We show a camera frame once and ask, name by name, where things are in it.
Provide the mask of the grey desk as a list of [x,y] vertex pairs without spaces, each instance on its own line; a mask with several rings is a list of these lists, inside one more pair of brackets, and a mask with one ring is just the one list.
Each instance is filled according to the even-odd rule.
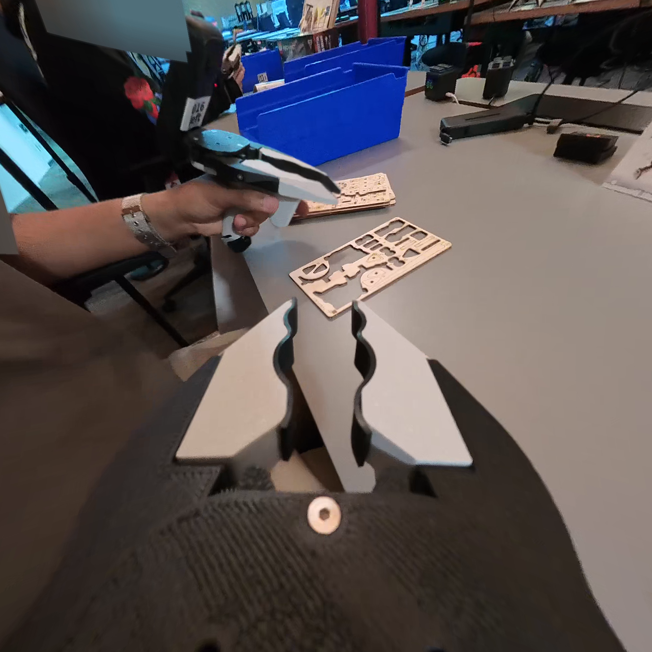
[[452,248],[366,301],[440,361],[533,462],[591,587],[628,648],[651,617],[651,207],[601,186],[615,163],[553,158],[542,128],[441,145],[472,110],[406,97],[400,137],[325,165],[385,172],[386,213],[265,224],[245,254],[215,243],[220,330],[299,301],[295,373],[349,491],[373,486],[349,450],[350,317],[328,320],[289,279],[300,264],[397,216]]

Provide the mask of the black power adapter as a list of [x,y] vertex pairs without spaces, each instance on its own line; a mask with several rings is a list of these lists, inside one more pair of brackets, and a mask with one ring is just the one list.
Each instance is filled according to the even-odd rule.
[[614,155],[618,139],[617,135],[584,132],[563,133],[556,143],[553,157],[598,165]]

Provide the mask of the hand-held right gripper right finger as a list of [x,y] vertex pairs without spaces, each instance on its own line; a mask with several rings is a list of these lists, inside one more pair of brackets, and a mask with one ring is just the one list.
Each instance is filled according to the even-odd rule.
[[473,459],[428,357],[360,301],[351,306],[351,448],[358,467],[380,456],[409,467],[470,468]]

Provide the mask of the black office chair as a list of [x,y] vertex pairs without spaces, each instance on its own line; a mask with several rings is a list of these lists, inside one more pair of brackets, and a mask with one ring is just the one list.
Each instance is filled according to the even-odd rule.
[[189,343],[186,339],[167,321],[164,314],[170,314],[177,309],[176,295],[189,287],[192,283],[205,276],[211,270],[211,249],[209,240],[206,237],[193,237],[193,241],[200,242],[197,247],[191,246],[194,253],[192,270],[179,280],[165,295],[160,308],[155,308],[145,296],[136,289],[129,275],[135,273],[142,267],[159,263],[159,271],[163,272],[169,266],[169,258],[162,254],[150,252],[136,257],[121,260],[90,272],[79,274],[69,279],[55,282],[52,289],[56,294],[67,299],[71,303],[86,309],[87,301],[90,300],[93,292],[111,282],[115,282],[136,305],[145,311],[152,320],[161,327],[172,340],[186,347]]

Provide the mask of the laser-cut wooden parts sheet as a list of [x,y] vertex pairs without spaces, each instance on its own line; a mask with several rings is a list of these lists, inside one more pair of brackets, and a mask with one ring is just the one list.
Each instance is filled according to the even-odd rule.
[[304,295],[335,319],[452,247],[448,240],[394,218],[289,273]]
[[336,205],[306,202],[306,211],[296,213],[292,220],[342,215],[394,206],[395,193],[385,173],[343,179],[336,182],[340,195]]

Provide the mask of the person's left forearm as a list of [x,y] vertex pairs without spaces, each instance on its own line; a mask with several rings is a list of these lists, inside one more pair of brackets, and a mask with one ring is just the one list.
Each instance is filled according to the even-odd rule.
[[125,224],[122,200],[11,214],[17,254],[1,261],[44,285],[149,253]]

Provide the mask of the person's left hand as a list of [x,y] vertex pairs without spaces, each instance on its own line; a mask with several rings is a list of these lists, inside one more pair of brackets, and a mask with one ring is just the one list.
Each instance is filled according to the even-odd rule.
[[211,179],[196,179],[146,194],[141,206],[153,228],[168,242],[192,235],[222,234],[222,222],[233,215],[236,235],[253,237],[279,208],[278,200],[258,191],[224,188]]

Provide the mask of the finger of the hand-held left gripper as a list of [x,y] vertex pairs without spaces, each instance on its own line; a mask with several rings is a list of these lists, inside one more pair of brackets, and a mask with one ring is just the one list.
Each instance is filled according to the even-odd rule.
[[284,201],[311,201],[325,205],[336,205],[338,193],[331,192],[320,181],[306,179],[300,175],[281,175],[278,178],[278,195]]
[[241,160],[260,160],[271,165],[276,170],[288,174],[296,174],[309,181],[319,182],[331,194],[340,194],[340,187],[329,175],[316,167],[285,155],[280,151],[262,145],[246,145],[239,150],[239,158]]

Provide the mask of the red bottle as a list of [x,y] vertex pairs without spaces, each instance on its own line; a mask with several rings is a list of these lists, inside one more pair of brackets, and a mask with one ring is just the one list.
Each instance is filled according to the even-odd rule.
[[366,44],[380,36],[381,1],[357,1],[357,35]]

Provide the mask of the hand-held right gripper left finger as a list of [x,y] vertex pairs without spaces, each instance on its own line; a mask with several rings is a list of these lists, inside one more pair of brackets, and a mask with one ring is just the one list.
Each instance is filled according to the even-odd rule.
[[297,299],[291,298],[220,356],[176,461],[287,461],[294,444]]

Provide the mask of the small blue plastic bin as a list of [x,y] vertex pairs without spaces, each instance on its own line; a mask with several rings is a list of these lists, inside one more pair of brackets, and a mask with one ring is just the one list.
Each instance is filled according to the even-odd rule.
[[243,55],[241,63],[245,69],[242,80],[243,94],[253,93],[257,84],[284,78],[283,62],[277,49]]

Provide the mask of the hanging instruction sheet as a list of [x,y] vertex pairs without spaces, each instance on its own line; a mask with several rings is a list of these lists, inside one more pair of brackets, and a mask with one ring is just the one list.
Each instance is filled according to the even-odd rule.
[[639,135],[602,187],[651,202],[651,125]]

